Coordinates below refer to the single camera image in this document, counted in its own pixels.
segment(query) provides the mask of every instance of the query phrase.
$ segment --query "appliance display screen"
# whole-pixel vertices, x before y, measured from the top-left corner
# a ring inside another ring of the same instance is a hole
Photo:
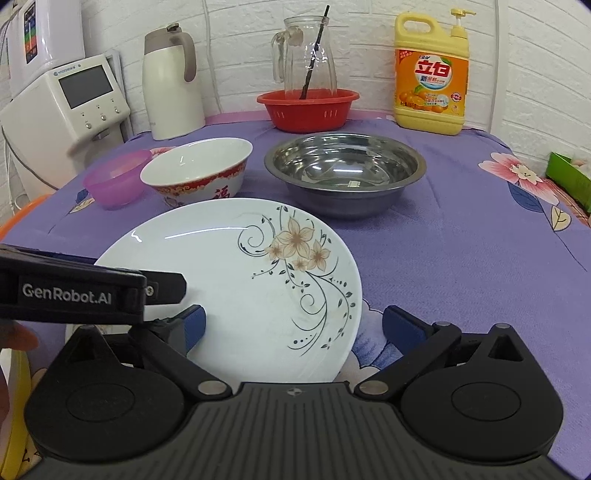
[[[37,27],[35,26],[35,3],[25,12],[25,58],[27,63],[37,56]]]
[[[102,65],[63,77],[60,79],[60,86],[70,108],[76,108],[113,91]]]

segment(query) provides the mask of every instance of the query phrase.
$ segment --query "stainless steel bowl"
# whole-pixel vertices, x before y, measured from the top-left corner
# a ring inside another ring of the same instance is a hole
[[[337,132],[277,145],[265,167],[305,210],[345,219],[387,210],[427,171],[425,159],[403,143]]]

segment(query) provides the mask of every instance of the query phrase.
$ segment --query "black straw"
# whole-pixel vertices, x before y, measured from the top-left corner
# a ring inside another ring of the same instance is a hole
[[[310,60],[310,66],[308,67],[308,73],[306,74],[306,82],[304,84],[304,88],[302,88],[301,90],[300,100],[305,100],[306,96],[308,95],[308,87],[310,86],[310,79],[312,78],[312,69],[314,68],[316,54],[318,53],[318,48],[320,47],[320,39],[322,38],[322,31],[324,30],[324,19],[329,16],[329,8],[330,5],[326,5],[326,10],[324,11],[324,16],[322,17],[322,22],[320,23],[320,30],[318,30],[318,38],[316,39],[316,43],[314,44],[314,54],[312,55],[312,59]]]

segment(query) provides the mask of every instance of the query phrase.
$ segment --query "orange chair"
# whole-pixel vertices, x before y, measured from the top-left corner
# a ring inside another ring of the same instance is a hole
[[[31,213],[37,206],[41,205],[50,194],[41,195],[37,197],[32,202],[27,203],[23,208],[21,208],[14,216],[7,221],[4,225],[0,226],[0,242],[4,240],[4,237],[10,231],[10,229],[15,226],[18,222],[20,222],[23,218],[25,218],[29,213]]]

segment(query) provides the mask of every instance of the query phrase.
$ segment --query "bottle label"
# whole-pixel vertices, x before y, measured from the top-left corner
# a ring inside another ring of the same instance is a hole
[[[396,50],[396,107],[464,116],[468,61],[417,50]]]

